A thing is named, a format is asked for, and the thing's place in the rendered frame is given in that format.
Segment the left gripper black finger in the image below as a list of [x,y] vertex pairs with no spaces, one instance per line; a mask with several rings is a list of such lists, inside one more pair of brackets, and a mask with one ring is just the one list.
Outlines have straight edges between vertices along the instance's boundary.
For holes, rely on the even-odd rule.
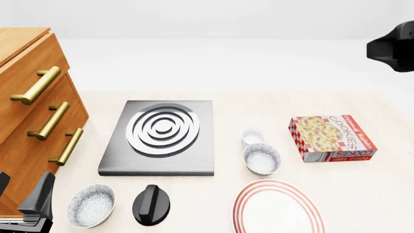
[[6,187],[8,186],[10,182],[10,176],[6,174],[5,172],[0,171],[0,197],[6,190]]
[[23,217],[53,218],[52,215],[52,191],[55,176],[51,172],[45,172],[31,194],[18,206],[17,210]]

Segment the red and white cookie box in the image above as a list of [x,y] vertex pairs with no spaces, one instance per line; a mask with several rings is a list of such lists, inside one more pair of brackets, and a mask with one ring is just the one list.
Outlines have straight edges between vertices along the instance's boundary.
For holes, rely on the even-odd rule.
[[351,115],[293,117],[289,131],[304,162],[368,161],[377,152]]

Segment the flat stove plate with rings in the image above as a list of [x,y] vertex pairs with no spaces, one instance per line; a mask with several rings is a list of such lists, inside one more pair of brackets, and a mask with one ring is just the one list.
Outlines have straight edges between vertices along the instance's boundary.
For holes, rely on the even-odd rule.
[[128,100],[101,176],[213,176],[213,102]]

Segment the wooden cabinet drawer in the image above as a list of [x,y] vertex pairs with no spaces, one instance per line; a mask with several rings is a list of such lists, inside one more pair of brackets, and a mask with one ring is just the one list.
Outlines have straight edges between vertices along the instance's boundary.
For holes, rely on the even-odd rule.
[[[39,131],[52,116],[54,112],[49,110],[49,106],[62,102],[68,102],[70,107],[47,140],[28,137],[28,131]],[[4,195],[22,201],[44,172],[56,172],[61,166],[48,162],[48,158],[60,156],[70,139],[65,133],[82,128],[88,117],[69,77],[62,77],[0,145],[0,170],[11,177]]]
[[40,130],[49,117],[60,114],[50,104],[38,105],[11,135],[0,145],[0,171],[10,176],[10,182],[0,197],[0,216],[20,215],[18,206],[30,195],[45,172],[56,173],[64,166],[77,145],[88,114],[79,102],[69,104],[56,127],[41,140],[27,135]]
[[37,71],[46,71],[53,66],[59,67],[62,73],[69,69],[69,64],[55,34],[46,34],[0,67],[0,144],[46,97],[59,79],[55,79],[31,105],[11,100],[10,95],[25,94],[39,81]]

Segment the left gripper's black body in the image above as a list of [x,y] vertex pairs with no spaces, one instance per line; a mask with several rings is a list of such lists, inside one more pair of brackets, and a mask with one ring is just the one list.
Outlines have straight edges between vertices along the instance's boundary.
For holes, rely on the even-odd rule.
[[0,217],[0,233],[49,233],[53,222],[37,215]]

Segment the wooden cabinet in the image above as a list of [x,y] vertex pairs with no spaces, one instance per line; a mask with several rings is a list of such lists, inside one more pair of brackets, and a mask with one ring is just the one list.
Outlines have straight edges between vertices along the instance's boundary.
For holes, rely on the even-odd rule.
[[[46,34],[53,33],[50,32],[49,28],[0,28],[0,67],[18,56],[18,54],[26,50]],[[64,76],[68,76],[72,82],[69,75],[69,69],[65,71],[65,73],[61,72],[56,79],[60,80]]]

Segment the round black stove knob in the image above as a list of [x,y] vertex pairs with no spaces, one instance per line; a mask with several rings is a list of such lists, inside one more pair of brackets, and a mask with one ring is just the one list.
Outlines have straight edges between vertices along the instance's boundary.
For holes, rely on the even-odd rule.
[[155,184],[146,186],[133,202],[133,216],[138,223],[152,227],[169,214],[171,207],[169,195]]

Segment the white plate with red rings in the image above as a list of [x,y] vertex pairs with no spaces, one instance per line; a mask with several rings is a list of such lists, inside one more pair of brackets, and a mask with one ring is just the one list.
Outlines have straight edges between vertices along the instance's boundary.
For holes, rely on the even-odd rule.
[[327,233],[320,211],[295,186],[276,179],[249,182],[232,207],[234,233]]

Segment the small white ramekin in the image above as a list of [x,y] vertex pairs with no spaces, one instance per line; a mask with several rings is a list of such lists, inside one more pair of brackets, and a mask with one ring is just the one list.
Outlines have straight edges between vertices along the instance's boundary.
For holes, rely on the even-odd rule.
[[247,146],[255,143],[265,143],[267,136],[262,129],[259,128],[246,128],[241,133],[241,145],[243,149]]

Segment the patterned black and white bowl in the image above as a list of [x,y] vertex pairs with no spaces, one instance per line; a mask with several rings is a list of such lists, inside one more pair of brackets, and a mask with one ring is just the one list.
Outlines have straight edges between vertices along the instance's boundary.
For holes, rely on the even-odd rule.
[[115,203],[115,193],[110,186],[93,184],[71,199],[67,219],[75,228],[94,228],[109,218]]
[[269,176],[281,166],[281,155],[265,143],[248,145],[243,151],[243,160],[250,172],[258,176]]

